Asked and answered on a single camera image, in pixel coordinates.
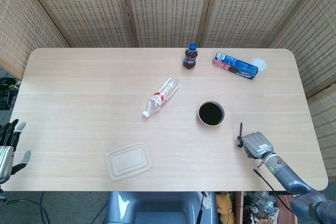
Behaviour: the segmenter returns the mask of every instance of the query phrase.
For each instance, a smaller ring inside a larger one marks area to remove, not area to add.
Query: yellow stuffed toy
[[[220,193],[216,195],[217,211],[220,213],[220,220],[223,224],[234,224],[235,215],[232,212],[232,201],[229,193]]]

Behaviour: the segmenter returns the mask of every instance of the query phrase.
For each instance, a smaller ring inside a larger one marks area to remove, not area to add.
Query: bottle label
[[[186,63],[187,65],[194,65],[196,64],[196,60],[184,58],[184,63]]]
[[[162,95],[160,92],[154,93],[154,95],[151,97],[151,100],[155,102],[158,106],[161,106],[162,103],[165,101],[164,95]]]

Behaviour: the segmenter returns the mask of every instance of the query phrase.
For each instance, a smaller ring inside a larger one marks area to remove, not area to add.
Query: blue snack box
[[[258,67],[220,52],[216,54],[213,65],[250,80],[258,73]]]

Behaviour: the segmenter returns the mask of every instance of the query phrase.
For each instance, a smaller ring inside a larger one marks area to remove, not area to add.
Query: blue bottle cap
[[[190,44],[189,44],[189,50],[190,50],[190,51],[195,51],[195,50],[196,50],[196,47],[197,47],[196,43],[190,43]]]

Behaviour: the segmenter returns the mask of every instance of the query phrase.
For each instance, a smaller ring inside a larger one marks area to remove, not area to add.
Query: brown soda bottle
[[[196,43],[190,43],[184,54],[183,66],[187,69],[193,68],[196,65],[196,58],[198,55]]]

